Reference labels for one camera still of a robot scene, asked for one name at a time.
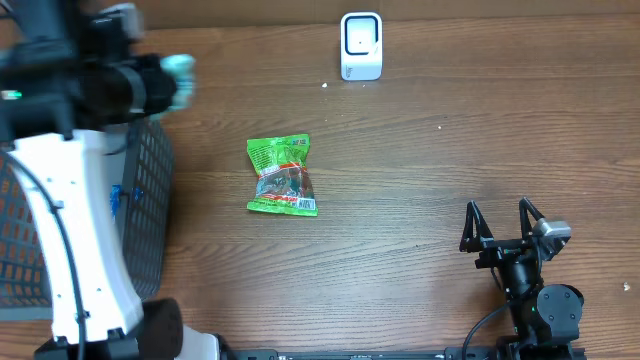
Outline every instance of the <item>blue clip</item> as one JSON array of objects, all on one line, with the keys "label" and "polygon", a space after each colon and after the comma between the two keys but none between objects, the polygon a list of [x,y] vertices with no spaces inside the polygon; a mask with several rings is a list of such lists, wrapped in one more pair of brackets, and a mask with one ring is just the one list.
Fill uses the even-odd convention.
[{"label": "blue clip", "polygon": [[138,201],[142,200],[143,196],[144,196],[144,191],[140,190],[140,188],[135,188],[135,190],[133,190],[133,201],[134,202],[138,202]]},{"label": "blue clip", "polygon": [[116,219],[116,214],[120,208],[120,195],[122,194],[121,185],[111,185],[111,194],[109,195],[109,205],[111,205],[111,216]]}]

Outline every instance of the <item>wood grain surface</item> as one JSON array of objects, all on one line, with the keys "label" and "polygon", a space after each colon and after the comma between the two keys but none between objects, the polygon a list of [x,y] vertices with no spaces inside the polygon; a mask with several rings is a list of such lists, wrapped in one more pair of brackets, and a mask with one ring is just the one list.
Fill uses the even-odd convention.
[{"label": "wood grain surface", "polygon": [[0,21],[0,51],[8,49],[15,43],[16,28],[10,21]]},{"label": "wood grain surface", "polygon": [[[119,3],[121,0],[107,0]],[[213,26],[338,24],[352,11],[376,11],[384,21],[625,14],[630,0],[133,0],[153,29]]]},{"label": "wood grain surface", "polygon": [[[388,22],[384,37],[383,77],[345,83],[336,26],[149,33],[141,50],[198,60],[194,106],[164,123],[177,174],[159,296],[236,348],[457,346],[504,301],[457,250],[466,203],[509,238],[527,195],[573,227],[543,277],[584,293],[577,345],[640,358],[640,15]],[[295,133],[311,135],[320,215],[249,213],[246,140]],[[0,324],[0,358],[47,336]]]}]

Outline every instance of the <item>snack bag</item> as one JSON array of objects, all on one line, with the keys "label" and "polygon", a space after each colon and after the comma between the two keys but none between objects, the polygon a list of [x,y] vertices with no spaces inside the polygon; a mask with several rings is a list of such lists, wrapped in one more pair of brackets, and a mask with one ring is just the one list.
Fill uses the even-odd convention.
[{"label": "snack bag", "polygon": [[318,216],[305,159],[309,135],[247,141],[247,152],[258,173],[256,197],[247,209],[278,214]]}]

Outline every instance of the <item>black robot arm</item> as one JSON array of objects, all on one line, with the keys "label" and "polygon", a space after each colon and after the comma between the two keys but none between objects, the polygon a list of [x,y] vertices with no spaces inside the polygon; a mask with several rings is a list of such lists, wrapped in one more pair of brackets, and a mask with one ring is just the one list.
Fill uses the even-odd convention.
[{"label": "black robot arm", "polygon": [[134,55],[137,13],[87,14],[79,0],[20,0],[23,40],[0,56],[0,143],[102,130],[165,111],[177,90],[157,55]]},{"label": "black robot arm", "polygon": [[[544,286],[540,274],[542,262],[553,259],[567,244],[571,228],[564,221],[548,221],[527,198],[520,201],[519,208],[522,237],[496,241],[476,203],[469,202],[460,241],[460,251],[479,253],[476,268],[498,269],[507,300],[501,309],[511,310],[516,335],[498,339],[493,357],[585,359],[582,351],[571,347],[580,336],[582,293],[568,285]],[[529,215],[536,221],[533,227]],[[463,359],[475,330],[477,327],[465,341]]]}]

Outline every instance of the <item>green led light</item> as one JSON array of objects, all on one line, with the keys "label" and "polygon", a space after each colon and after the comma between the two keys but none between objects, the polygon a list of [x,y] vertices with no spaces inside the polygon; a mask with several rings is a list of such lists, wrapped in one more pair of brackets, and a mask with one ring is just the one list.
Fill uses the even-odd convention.
[{"label": "green led light", "polygon": [[18,100],[22,98],[22,93],[18,90],[3,90],[2,91],[2,99],[3,100]]}]

